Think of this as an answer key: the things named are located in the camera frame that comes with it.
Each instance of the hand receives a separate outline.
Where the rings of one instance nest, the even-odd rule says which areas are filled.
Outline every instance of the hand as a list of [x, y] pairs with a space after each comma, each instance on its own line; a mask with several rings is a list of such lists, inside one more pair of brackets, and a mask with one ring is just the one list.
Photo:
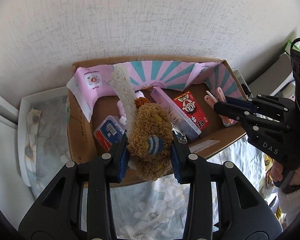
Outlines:
[[[278, 163], [277, 161], [274, 161], [270, 175], [275, 182], [282, 180], [282, 178], [283, 178], [282, 172], [283, 172], [282, 164]], [[291, 186], [292, 185], [300, 185], [300, 168], [296, 170], [291, 181], [289, 182], [289, 185], [291, 185]]]

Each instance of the brown plush toy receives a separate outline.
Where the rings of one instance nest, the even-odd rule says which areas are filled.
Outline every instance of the brown plush toy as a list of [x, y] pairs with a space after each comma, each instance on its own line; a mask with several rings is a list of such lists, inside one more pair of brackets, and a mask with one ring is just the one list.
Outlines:
[[150, 103], [146, 98], [135, 98], [124, 66], [114, 66], [112, 79], [126, 113], [130, 164], [136, 168], [139, 177], [154, 181], [171, 169], [171, 120], [158, 104]]

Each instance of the barcode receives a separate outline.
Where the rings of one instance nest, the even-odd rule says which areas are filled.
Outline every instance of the barcode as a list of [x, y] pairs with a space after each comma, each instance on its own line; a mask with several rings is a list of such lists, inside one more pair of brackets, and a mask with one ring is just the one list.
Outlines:
[[115, 135], [117, 133], [115, 128], [112, 126], [112, 124], [108, 123], [107, 128], [109, 129], [110, 133], [112, 133], [112, 135]]

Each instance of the teal stripe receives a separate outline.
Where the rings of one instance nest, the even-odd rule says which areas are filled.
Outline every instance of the teal stripe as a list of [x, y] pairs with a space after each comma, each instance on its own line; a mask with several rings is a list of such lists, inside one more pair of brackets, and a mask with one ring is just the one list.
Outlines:
[[152, 68], [151, 68], [151, 80], [155, 80], [161, 68], [162, 61], [154, 60], [152, 61]]
[[132, 77], [130, 77], [130, 82], [132, 83], [132, 84], [135, 84], [135, 85], [139, 85], [139, 83], [137, 82], [137, 81], [135, 81]]
[[216, 67], [213, 69], [213, 71], [214, 71], [215, 86], [216, 86], [214, 89], [216, 89], [217, 86], [218, 86], [218, 79], [219, 79], [219, 65], [216, 66]]
[[175, 84], [171, 86], [167, 86], [168, 89], [184, 89], [186, 84]]
[[141, 61], [132, 61], [131, 65], [133, 66], [133, 68], [135, 69], [135, 71], [138, 73], [138, 75], [141, 78], [141, 80], [143, 82], [146, 82], [146, 77], [145, 77], [145, 73], [143, 71], [143, 66], [142, 66]]
[[168, 80], [166, 80], [165, 83], [168, 83], [168, 82], [170, 82], [171, 80], [174, 80], [174, 79], [176, 79], [176, 78], [178, 78], [178, 77], [181, 77], [181, 76], [183, 76], [183, 75], [185, 75], [185, 74], [190, 73], [190, 72], [192, 71], [192, 69], [193, 69], [193, 66], [194, 66], [194, 64], [192, 64], [192, 65], [190, 65], [189, 67], [187, 67], [186, 69], [180, 71], [178, 74], [176, 74], [176, 75], [174, 75], [173, 77], [171, 77], [171, 78], [169, 78]]
[[208, 86], [208, 88], [209, 88], [210, 90], [212, 90], [211, 81], [210, 81], [208, 78], [204, 81], [204, 83]]
[[172, 61], [167, 70], [163, 73], [160, 80], [163, 80], [166, 76], [168, 76], [172, 70], [174, 70], [181, 62], [180, 61]]
[[226, 84], [228, 78], [230, 76], [230, 72], [228, 70], [226, 70], [225, 75], [223, 76], [222, 82], [221, 82], [221, 88], [224, 87], [224, 85]]
[[231, 86], [224, 92], [224, 95], [228, 96], [228, 95], [232, 94], [234, 91], [236, 91], [237, 89], [238, 89], [237, 83], [233, 82], [231, 84]]

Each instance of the white sleeve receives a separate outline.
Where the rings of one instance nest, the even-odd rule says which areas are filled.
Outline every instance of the white sleeve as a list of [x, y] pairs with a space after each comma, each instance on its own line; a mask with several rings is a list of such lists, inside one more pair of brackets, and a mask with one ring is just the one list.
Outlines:
[[287, 225], [290, 225], [300, 212], [300, 189], [290, 194], [279, 189], [278, 198], [282, 212], [287, 214]]

